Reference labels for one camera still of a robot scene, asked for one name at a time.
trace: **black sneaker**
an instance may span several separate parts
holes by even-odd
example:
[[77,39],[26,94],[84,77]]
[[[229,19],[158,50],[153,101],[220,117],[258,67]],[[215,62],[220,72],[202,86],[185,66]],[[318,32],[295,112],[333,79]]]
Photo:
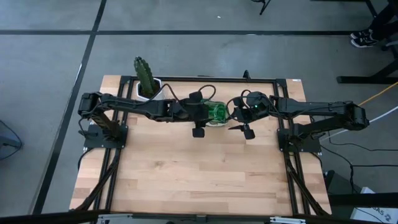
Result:
[[362,37],[369,37],[372,33],[371,29],[365,29],[362,31],[357,31],[357,32],[353,32],[350,37],[352,39],[358,39],[358,38],[362,38]]
[[359,48],[373,47],[373,45],[377,44],[378,42],[378,40],[374,40],[370,36],[351,40],[351,44],[354,47]]

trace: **black metal frame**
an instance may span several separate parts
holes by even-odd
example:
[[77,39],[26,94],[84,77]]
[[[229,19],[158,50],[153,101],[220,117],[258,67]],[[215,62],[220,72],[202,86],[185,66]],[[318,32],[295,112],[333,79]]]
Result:
[[329,201],[334,206],[398,208],[398,193],[329,195]]
[[[243,78],[213,78],[213,77],[158,77],[159,79],[161,79],[163,82],[223,82],[223,83],[264,83],[264,84],[271,84],[274,88],[274,94],[275,96],[279,96],[279,90],[278,90],[278,86],[280,86],[282,88],[284,97],[289,97],[288,91],[287,91],[287,84],[286,84],[286,80],[285,79],[261,79],[261,78],[250,78],[250,76],[248,75],[248,73],[245,73]],[[128,86],[128,92],[127,92],[127,98],[131,97],[132,94],[132,89],[133,89],[133,83],[134,81],[138,81],[137,77],[121,77],[121,81],[119,84],[119,90],[118,90],[118,96],[121,96],[123,94],[123,89],[125,84],[128,82],[129,86]],[[113,114],[113,119],[117,119],[118,117],[118,111],[115,111]],[[126,124],[127,121],[127,113],[125,112],[123,114],[123,119],[122,119],[122,124]],[[278,119],[279,122],[279,126],[280,128],[284,128],[284,122],[282,118]],[[107,167],[109,164],[109,154],[111,149],[105,149],[105,155],[104,155],[104,160],[103,160],[103,164],[101,167],[101,175],[100,178],[104,177],[104,173],[107,171]],[[109,184],[109,189],[108,189],[108,193],[107,193],[107,197],[106,197],[106,205],[105,205],[105,210],[111,210],[111,202],[112,202],[112,198],[113,198],[113,192],[114,192],[114,188],[115,188],[115,180],[116,180],[116,175],[117,175],[117,165],[119,164],[119,159],[120,159],[120,153],[121,153],[122,149],[116,149],[116,154],[118,155],[115,161],[116,164],[116,168],[113,171],[113,173],[111,174],[110,177],[110,184]],[[290,202],[291,202],[291,206],[292,206],[292,213],[293,215],[297,215],[299,214],[299,210],[298,210],[298,206],[297,206],[297,199],[295,196],[295,187],[294,187],[294,180],[293,178],[288,174],[288,164],[291,164],[290,161],[290,155],[288,150],[282,149],[284,154],[284,161],[285,161],[285,167],[286,167],[286,175],[287,175],[287,182],[288,182],[288,187],[289,187],[289,194],[290,194]],[[295,158],[295,166],[297,169],[297,175],[300,178],[300,180],[302,182],[304,182],[304,178],[303,178],[303,170],[302,170],[302,165],[301,165],[301,161],[300,161],[300,155],[298,152],[294,152],[294,158]],[[94,209],[99,209],[99,204],[100,204],[100,197],[102,194],[102,190],[99,192],[99,194],[97,195],[96,199],[95,199],[95,205],[94,205]],[[309,203],[307,201],[307,199],[305,199],[303,193],[302,193],[302,200],[303,200],[303,209],[304,209],[304,214],[309,215],[310,214],[310,208],[309,208]],[[234,216],[234,215],[205,215],[203,217],[203,215],[171,215],[171,214],[150,214],[150,213],[145,213],[145,215],[136,215],[134,214],[133,218],[159,218],[159,217],[163,217],[165,219],[173,219],[176,217],[182,218],[182,219],[194,219],[194,220],[200,220],[200,219],[204,219],[206,221],[208,221],[208,219],[211,217],[211,219],[216,219],[216,220],[235,220],[238,218],[242,218],[243,220],[252,220],[252,221],[267,221],[269,220],[269,217],[267,216]]]

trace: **wooden tabletop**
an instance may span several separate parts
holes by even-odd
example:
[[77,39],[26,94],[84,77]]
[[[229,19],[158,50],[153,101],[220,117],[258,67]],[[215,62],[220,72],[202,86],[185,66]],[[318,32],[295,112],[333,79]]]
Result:
[[[120,76],[106,75],[100,92],[116,95]],[[209,84],[168,82],[177,97]],[[273,95],[266,83],[211,83],[217,89],[214,101],[227,102],[245,89]],[[300,80],[287,80],[289,96],[305,101]],[[136,99],[135,90],[132,98]],[[212,89],[205,88],[203,96]],[[166,98],[172,98],[165,90]],[[308,116],[295,118],[309,123]],[[279,151],[277,118],[251,123],[256,133],[245,140],[238,130],[206,127],[205,138],[193,138],[193,123],[157,123],[144,116],[129,114],[126,147],[122,150],[111,210],[114,212],[205,213],[217,215],[291,215],[291,205],[283,154]],[[94,149],[81,162],[70,208],[79,206],[97,184],[104,149]],[[305,183],[324,210],[329,201],[320,163],[313,155],[301,153]],[[103,191],[100,208],[108,186]],[[301,197],[296,187],[299,210]]]

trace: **concrete floor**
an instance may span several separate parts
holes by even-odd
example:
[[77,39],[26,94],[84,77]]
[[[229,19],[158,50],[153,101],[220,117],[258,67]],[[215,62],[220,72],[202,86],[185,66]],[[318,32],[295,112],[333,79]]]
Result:
[[[377,11],[387,4],[373,3]],[[100,0],[2,0],[0,29],[91,30],[99,5]],[[99,29],[353,30],[372,20],[361,2],[278,0],[259,17],[260,8],[248,0],[108,0]],[[30,211],[87,40],[87,35],[0,35],[0,119],[25,144],[23,150],[0,161],[0,217]],[[339,85],[335,77],[367,76],[392,61],[392,54],[378,47],[350,46],[348,36],[101,35],[96,37],[79,95],[98,90],[103,75],[134,75],[132,61],[138,55],[157,76],[241,77],[247,69],[252,77],[302,79],[308,101],[356,103],[386,86]],[[368,118],[395,107],[397,94],[395,88],[366,104]],[[371,149],[397,148],[397,118],[398,113],[392,113],[368,129],[341,134],[333,141]],[[44,212],[68,210],[83,145],[77,121],[74,112]],[[396,163],[393,152],[324,145],[353,164]],[[324,170],[349,178],[345,161],[328,152],[322,160]],[[398,185],[396,171],[357,168],[354,181],[377,192],[393,192]]]

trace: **black robotic arm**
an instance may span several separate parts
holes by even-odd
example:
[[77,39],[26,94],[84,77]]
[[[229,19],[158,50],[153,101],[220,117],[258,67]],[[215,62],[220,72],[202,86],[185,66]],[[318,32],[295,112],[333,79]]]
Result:
[[298,102],[290,98],[270,96],[269,98],[261,92],[250,92],[247,96],[232,99],[234,105],[231,119],[242,122],[243,125],[230,129],[240,129],[244,132],[246,139],[255,138],[254,131],[250,129],[249,123],[275,116],[282,119],[293,119],[298,115],[329,116],[330,118],[310,124],[294,124],[289,129],[279,129],[279,145],[282,150],[317,152],[314,147],[320,135],[325,131],[344,128],[359,131],[369,125],[365,110],[352,101],[333,103]]
[[193,137],[203,138],[202,127],[210,121],[208,107],[201,102],[200,91],[191,93],[189,98],[182,100],[149,100],[137,101],[120,98],[110,94],[84,93],[78,109],[81,119],[92,119],[95,124],[80,134],[86,138],[85,147],[124,147],[127,126],[121,126],[117,121],[111,121],[105,111],[118,110],[134,114],[142,114],[157,122],[193,122]]

